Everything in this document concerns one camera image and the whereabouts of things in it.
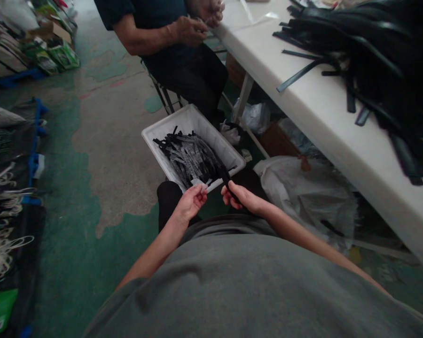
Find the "green floor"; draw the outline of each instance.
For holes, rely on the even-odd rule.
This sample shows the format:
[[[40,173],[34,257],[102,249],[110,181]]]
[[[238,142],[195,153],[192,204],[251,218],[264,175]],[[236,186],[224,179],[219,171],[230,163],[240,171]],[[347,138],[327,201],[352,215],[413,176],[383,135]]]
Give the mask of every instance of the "green floor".
[[[80,112],[82,101],[101,90],[103,84],[112,87],[119,85],[119,81],[129,81],[138,72],[132,67],[139,62],[137,58],[126,57],[117,38],[104,39],[95,32],[101,22],[92,0],[77,1],[76,5],[80,25],[76,49],[82,68],[0,90],[1,107],[10,108],[35,95],[50,109],[47,115],[50,136],[42,142],[40,151],[47,156],[47,169],[39,184],[53,191],[45,200],[47,223],[34,322],[35,337],[41,338],[81,336],[99,306],[157,235],[158,204],[146,215],[124,213],[120,224],[106,227],[100,238],[96,235],[103,209],[99,197],[91,190],[88,169],[91,159],[86,153],[74,151],[72,137],[85,123]],[[232,84],[226,86],[225,92],[232,101],[238,96],[238,89]],[[256,92],[252,99],[267,97]],[[223,102],[221,108],[229,112]],[[248,164],[252,167],[261,154],[248,137],[243,144],[254,157]],[[145,198],[139,196],[144,192],[133,194]],[[207,208],[201,210],[200,216],[207,218],[226,211],[216,190],[210,194]],[[361,250],[360,256],[360,265],[387,290],[423,312],[421,267],[408,267],[367,250]]]

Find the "black pants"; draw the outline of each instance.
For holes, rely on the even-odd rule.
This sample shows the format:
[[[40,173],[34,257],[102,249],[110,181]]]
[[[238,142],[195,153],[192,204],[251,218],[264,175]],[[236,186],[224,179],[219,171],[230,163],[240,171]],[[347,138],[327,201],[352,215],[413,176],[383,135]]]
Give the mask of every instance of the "black pants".
[[[250,169],[243,169],[238,174],[232,177],[232,180],[238,184],[244,186],[251,193],[264,200],[268,201],[268,196],[262,188],[260,183],[260,178],[258,175]],[[222,186],[216,188],[216,190],[221,191]],[[175,182],[165,181],[161,183],[157,189],[158,205],[159,205],[159,214],[158,214],[158,231],[160,232],[168,222],[172,213],[174,212],[175,207],[179,203],[179,200],[182,197],[182,190]],[[232,206],[229,208],[228,214],[250,214],[251,213],[246,209],[237,210]],[[200,221],[201,218],[196,216],[190,222],[189,225]]]
[[[209,47],[201,44],[187,65],[156,79],[162,86],[196,105],[211,120],[216,114],[227,77],[227,69],[221,60]]]

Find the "white folding table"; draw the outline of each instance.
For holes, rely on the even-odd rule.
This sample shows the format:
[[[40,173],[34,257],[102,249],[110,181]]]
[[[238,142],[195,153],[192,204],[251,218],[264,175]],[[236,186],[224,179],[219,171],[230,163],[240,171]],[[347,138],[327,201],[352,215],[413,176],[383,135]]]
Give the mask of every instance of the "white folding table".
[[[282,93],[276,91],[311,62],[282,54],[283,49],[304,51],[272,36],[281,30],[280,22],[290,19],[286,10],[289,5],[288,0],[248,3],[256,22],[251,25],[240,2],[226,3],[224,19],[214,33],[247,72],[236,116],[243,112],[252,84],[257,82],[423,264],[423,186],[413,186],[404,176],[390,139],[374,116],[363,127],[354,124],[358,113],[346,110],[343,80],[321,76],[322,70],[329,70],[326,65],[314,68]],[[279,19],[265,17],[259,21],[269,12]]]

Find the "metal chair leg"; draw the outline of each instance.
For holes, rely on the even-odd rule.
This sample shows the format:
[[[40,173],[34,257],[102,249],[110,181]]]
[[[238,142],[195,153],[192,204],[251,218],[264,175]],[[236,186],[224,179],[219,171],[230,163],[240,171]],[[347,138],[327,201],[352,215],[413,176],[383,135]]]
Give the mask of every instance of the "metal chair leg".
[[[154,80],[152,80],[152,82],[154,83],[155,89],[158,93],[158,96],[160,97],[161,103],[163,103],[163,107],[164,107],[166,113],[169,115],[168,108],[166,107],[165,100],[163,99],[163,95],[160,92],[160,88],[158,87],[158,84]]]
[[[180,97],[180,95],[179,95],[179,94],[177,94],[177,99],[179,100],[179,105],[180,105],[180,108],[183,108],[183,105],[182,105],[182,98]]]
[[[174,114],[175,113],[174,106],[172,105],[171,98],[169,97],[168,91],[164,87],[162,87],[161,90],[163,91],[164,97],[166,98],[166,101],[168,102],[168,106],[169,106],[169,109],[171,110],[171,114]]]

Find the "hand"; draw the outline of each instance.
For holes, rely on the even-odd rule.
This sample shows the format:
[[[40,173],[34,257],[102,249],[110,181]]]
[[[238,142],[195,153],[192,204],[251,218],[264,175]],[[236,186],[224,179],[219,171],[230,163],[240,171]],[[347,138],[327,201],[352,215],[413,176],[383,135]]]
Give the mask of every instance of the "hand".
[[[261,216],[261,212],[263,211],[264,206],[268,202],[266,202],[264,199],[261,199],[260,197],[257,197],[245,187],[241,185],[236,185],[233,181],[229,182],[229,189],[235,194],[236,197],[238,197],[238,199],[243,205],[238,204],[232,197],[230,192],[227,190],[227,187],[223,186],[221,190],[221,195],[225,205],[230,204],[235,209],[242,209],[243,206],[245,206],[254,215]]]
[[[199,210],[207,201],[207,190],[204,190],[204,192],[201,193],[201,189],[202,185],[199,184],[185,191],[172,213],[172,217],[175,220],[188,226],[189,221],[197,215]]]
[[[193,20],[181,16],[172,24],[172,34],[177,43],[183,43],[190,47],[199,47],[205,40],[208,31],[207,26],[199,20]]]
[[[199,17],[211,28],[218,27],[222,20],[225,4],[221,0],[197,0]]]

